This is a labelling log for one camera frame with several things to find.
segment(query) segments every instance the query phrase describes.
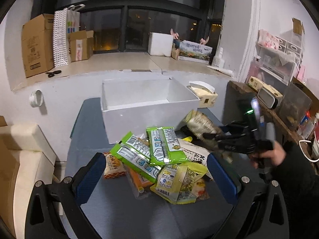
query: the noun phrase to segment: cream sofa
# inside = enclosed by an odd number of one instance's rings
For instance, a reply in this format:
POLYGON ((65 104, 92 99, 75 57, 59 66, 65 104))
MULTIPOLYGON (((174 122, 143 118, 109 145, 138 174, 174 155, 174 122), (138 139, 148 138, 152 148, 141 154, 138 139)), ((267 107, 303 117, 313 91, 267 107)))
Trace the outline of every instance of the cream sofa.
POLYGON ((37 124, 0 127, 0 137, 20 163, 13 198, 13 222, 17 239, 24 239, 29 199, 36 181, 52 183, 56 155, 37 124))

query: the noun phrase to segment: barcode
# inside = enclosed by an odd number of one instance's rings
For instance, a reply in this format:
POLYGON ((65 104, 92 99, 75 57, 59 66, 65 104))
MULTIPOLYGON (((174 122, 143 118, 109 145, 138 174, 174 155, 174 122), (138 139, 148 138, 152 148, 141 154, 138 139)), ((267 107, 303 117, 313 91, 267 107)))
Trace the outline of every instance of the barcode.
POLYGON ((159 188, 156 188, 156 190, 166 196, 169 196, 169 192, 168 191, 165 191, 165 190, 162 190, 162 189, 159 189, 159 188))
POLYGON ((133 145, 135 143, 135 141, 137 140, 137 137, 135 136, 131 136, 129 140, 127 140, 127 144, 131 144, 133 145))

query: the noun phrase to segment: pile of snack packages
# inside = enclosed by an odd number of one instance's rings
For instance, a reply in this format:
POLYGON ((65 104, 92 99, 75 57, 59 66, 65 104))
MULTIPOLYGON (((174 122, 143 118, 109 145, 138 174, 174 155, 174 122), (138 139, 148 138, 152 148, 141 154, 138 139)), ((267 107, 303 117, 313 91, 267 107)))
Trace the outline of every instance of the pile of snack packages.
POLYGON ((148 138, 128 132, 104 153, 104 178, 126 174, 137 199, 151 191, 172 204, 207 199, 203 176, 213 179, 206 167, 209 151, 177 138, 173 127, 150 127, 146 133, 148 138))

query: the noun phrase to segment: white bottle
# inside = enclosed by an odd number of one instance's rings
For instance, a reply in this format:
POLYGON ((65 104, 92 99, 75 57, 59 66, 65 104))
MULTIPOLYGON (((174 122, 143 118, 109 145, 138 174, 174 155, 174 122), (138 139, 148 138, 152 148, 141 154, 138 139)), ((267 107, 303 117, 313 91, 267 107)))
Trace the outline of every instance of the white bottle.
POLYGON ((311 136, 311 134, 314 132, 314 130, 317 128, 318 126, 318 119, 319 119, 319 113, 316 113, 315 118, 312 118, 308 121, 305 129, 303 130, 301 137, 303 139, 308 139, 309 136, 311 136))
POLYGON ((219 47, 215 56, 213 57, 212 66, 223 68, 225 64, 225 60, 223 60, 222 56, 223 56, 223 48, 219 47))

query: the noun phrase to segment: black scissors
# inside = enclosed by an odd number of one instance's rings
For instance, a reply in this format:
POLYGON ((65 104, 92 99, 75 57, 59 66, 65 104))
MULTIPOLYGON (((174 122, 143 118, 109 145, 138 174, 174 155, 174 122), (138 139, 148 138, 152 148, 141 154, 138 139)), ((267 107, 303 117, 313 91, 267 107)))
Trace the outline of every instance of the black scissors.
POLYGON ((61 73, 61 72, 62 72, 61 70, 56 70, 56 71, 53 71, 53 72, 46 72, 46 74, 47 74, 47 76, 48 76, 49 78, 51 78, 51 77, 53 77, 54 75, 59 74, 59 73, 61 73))

